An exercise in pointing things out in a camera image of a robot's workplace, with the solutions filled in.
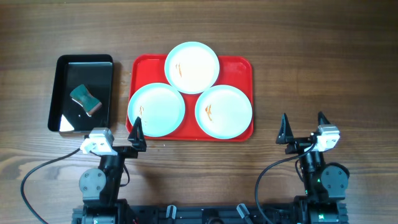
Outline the light blue plate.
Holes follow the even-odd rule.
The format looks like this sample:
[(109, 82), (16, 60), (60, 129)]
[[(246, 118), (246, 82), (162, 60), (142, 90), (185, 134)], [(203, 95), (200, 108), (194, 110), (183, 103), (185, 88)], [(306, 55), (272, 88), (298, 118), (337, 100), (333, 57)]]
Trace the light blue plate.
[(174, 87), (151, 83), (138, 89), (129, 100), (127, 117), (131, 124), (140, 117), (144, 135), (162, 137), (175, 131), (185, 116), (185, 102)]
[(252, 104), (236, 87), (213, 86), (197, 99), (195, 119), (207, 135), (216, 139), (232, 139), (249, 127)]
[(164, 73), (179, 92), (194, 95), (215, 84), (220, 74), (220, 62), (209, 46), (201, 42), (184, 42), (167, 55)]

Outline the green scouring sponge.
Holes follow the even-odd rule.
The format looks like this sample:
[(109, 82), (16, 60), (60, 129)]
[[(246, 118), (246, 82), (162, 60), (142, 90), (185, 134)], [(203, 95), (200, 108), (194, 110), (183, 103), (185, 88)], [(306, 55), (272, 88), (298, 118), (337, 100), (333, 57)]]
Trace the green scouring sponge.
[(70, 97), (83, 108), (88, 116), (92, 116), (102, 107), (102, 102), (95, 98), (84, 84), (73, 89)]

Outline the light blue plate top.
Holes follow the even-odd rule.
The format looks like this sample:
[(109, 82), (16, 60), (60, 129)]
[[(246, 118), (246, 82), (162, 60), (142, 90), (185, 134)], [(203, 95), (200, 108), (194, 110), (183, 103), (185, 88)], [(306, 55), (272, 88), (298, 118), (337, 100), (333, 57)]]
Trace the light blue plate top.
[(220, 62), (209, 46), (201, 42), (184, 42), (167, 55), (164, 73), (179, 92), (194, 95), (215, 84), (220, 74)]

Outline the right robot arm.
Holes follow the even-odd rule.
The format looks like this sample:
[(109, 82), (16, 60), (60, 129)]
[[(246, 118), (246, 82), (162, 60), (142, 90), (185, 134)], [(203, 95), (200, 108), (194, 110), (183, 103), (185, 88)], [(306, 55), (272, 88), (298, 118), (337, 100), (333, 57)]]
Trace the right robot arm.
[(295, 138), (286, 114), (282, 116), (277, 144), (287, 146), (286, 154), (297, 154), (305, 188), (290, 206), (291, 223), (348, 223), (345, 199), (349, 170), (336, 162), (326, 163), (323, 153), (333, 149), (340, 130), (318, 113), (318, 127), (309, 137)]

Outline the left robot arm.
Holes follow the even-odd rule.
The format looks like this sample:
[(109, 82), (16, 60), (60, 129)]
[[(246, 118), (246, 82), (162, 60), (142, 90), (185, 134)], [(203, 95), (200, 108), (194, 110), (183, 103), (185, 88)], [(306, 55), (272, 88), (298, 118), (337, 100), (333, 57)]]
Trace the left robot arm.
[(126, 199), (119, 199), (121, 177), (126, 171), (125, 160), (136, 159), (147, 145), (141, 118), (136, 118), (127, 140), (130, 146), (113, 146), (114, 136), (108, 128), (95, 128), (85, 136), (80, 149), (100, 157), (99, 166), (85, 171), (79, 179), (83, 208), (74, 209), (72, 223), (138, 223)]

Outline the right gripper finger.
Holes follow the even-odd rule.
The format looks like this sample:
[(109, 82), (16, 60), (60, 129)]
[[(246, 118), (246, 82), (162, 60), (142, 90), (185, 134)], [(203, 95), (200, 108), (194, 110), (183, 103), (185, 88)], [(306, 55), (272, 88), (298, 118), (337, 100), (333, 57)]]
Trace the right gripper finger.
[(277, 135), (276, 144), (290, 144), (294, 142), (294, 135), (289, 124), (287, 115), (284, 113), (281, 119), (281, 126)]
[(318, 125), (320, 126), (320, 125), (329, 125), (329, 124), (331, 124), (331, 123), (327, 120), (327, 118), (323, 114), (323, 112), (319, 111), (318, 112)]

